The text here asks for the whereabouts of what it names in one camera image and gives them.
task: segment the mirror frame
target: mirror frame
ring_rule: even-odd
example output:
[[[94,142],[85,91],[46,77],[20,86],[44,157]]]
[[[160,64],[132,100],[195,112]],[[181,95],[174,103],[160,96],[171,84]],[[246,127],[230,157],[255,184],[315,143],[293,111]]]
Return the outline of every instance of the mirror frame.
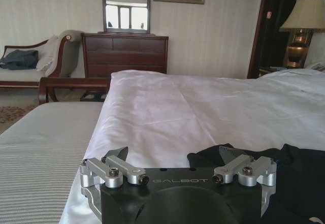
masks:
[[[106,0],[103,0],[103,20],[104,20],[104,32],[105,33],[133,33],[133,34],[149,34],[150,33],[150,1],[147,0],[148,8],[148,29],[124,29],[124,28],[107,28],[106,27]]]

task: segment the logo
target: logo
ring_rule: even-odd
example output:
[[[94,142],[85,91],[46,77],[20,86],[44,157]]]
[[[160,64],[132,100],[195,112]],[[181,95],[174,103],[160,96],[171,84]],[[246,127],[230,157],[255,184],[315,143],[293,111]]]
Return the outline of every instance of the logo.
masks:
[[[155,183],[189,183],[189,182],[207,182],[209,181],[208,179],[180,179],[180,180],[175,180],[175,179],[154,179],[152,182]]]

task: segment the table lamp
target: table lamp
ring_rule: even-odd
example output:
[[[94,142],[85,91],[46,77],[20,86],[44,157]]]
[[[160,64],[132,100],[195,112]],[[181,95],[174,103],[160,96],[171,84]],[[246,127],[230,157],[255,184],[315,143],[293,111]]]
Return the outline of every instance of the table lamp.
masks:
[[[280,31],[297,30],[294,41],[288,45],[288,68],[299,68],[307,55],[307,37],[312,32],[325,31],[323,0],[297,0],[294,9],[280,27]]]

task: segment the footboard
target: footboard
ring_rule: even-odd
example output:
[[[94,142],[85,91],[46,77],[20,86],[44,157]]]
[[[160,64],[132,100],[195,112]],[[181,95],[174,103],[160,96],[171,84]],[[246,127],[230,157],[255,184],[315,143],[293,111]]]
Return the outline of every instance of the footboard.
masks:
[[[49,102],[49,96],[57,102],[55,88],[85,88],[108,92],[110,79],[108,78],[49,78],[43,77],[39,85],[39,104]]]

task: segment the white duvet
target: white duvet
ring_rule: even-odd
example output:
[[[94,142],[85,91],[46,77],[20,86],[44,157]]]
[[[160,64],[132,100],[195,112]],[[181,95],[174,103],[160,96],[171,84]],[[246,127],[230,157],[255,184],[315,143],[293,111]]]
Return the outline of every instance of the white duvet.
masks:
[[[325,150],[325,73],[288,70],[257,80],[114,73],[85,158],[128,146],[135,166],[188,167],[188,153],[225,143]],[[78,174],[60,223],[100,223]]]

